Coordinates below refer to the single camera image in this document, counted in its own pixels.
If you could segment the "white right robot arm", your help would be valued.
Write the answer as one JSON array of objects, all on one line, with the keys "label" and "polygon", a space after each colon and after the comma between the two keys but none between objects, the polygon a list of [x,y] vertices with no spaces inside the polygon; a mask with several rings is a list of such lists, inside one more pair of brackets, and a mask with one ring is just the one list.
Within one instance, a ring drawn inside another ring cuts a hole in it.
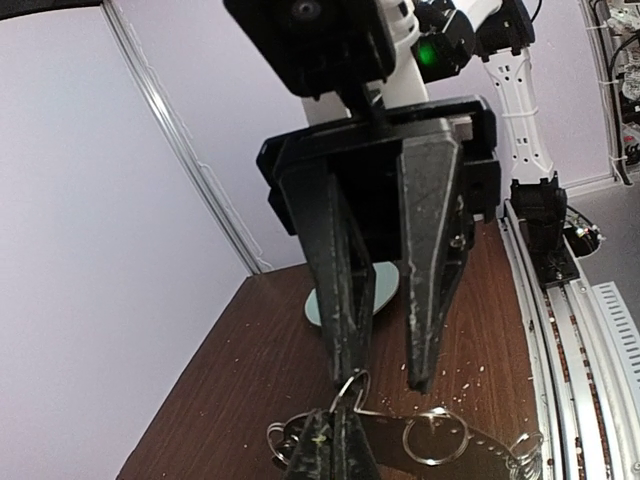
[{"label": "white right robot arm", "polygon": [[267,139],[268,200],[310,268],[329,376],[369,363],[374,266],[399,265],[408,383],[431,386],[475,222],[512,211],[541,281],[567,200],[540,138],[521,1],[258,1],[230,11],[305,128]]}]

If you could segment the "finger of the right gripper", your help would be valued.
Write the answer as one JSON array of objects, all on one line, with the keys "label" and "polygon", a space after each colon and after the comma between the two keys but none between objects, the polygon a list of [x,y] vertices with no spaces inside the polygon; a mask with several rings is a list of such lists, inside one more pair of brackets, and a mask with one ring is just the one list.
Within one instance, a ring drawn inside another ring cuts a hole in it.
[{"label": "finger of the right gripper", "polygon": [[441,286],[459,163],[460,144],[449,134],[405,140],[398,162],[407,381],[422,394],[433,382],[443,328]]},{"label": "finger of the right gripper", "polygon": [[368,366],[375,271],[358,222],[326,160],[279,176],[289,216],[314,280],[331,381]]}]

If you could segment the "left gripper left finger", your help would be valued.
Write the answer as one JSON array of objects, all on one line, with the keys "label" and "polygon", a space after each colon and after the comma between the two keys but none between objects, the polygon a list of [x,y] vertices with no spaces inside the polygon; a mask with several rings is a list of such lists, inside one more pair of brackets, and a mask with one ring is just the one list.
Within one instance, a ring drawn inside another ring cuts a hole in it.
[{"label": "left gripper left finger", "polygon": [[333,478],[333,416],[315,409],[291,418],[284,428],[285,439],[297,438],[283,479]]}]

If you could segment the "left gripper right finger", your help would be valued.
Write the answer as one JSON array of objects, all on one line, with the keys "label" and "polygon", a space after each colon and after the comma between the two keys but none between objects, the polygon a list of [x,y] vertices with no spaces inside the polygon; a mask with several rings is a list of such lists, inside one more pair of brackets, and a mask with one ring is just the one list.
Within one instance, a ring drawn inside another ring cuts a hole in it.
[{"label": "left gripper right finger", "polygon": [[339,480],[380,479],[375,457],[358,414],[338,407],[333,423],[333,478]]}]

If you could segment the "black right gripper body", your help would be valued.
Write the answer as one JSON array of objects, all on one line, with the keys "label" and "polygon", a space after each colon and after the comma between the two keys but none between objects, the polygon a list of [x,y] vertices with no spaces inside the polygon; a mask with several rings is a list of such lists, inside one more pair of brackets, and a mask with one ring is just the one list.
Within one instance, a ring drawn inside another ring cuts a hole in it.
[{"label": "black right gripper body", "polygon": [[316,164],[335,174],[348,211],[364,241],[370,261],[400,260],[399,158],[402,143],[430,120],[467,117],[471,134],[460,141],[457,195],[464,202],[458,219],[462,227],[449,235],[464,237],[462,247],[448,247],[442,277],[460,278],[473,247],[473,216],[492,219],[500,195],[501,167],[494,157],[497,120],[479,95],[430,101],[388,112],[388,125],[375,129],[363,120],[342,119],[267,139],[257,166],[270,187],[269,204],[287,232],[295,236],[296,222],[304,219],[316,229],[323,214],[300,195],[288,197],[281,187],[287,173],[301,173]]}]

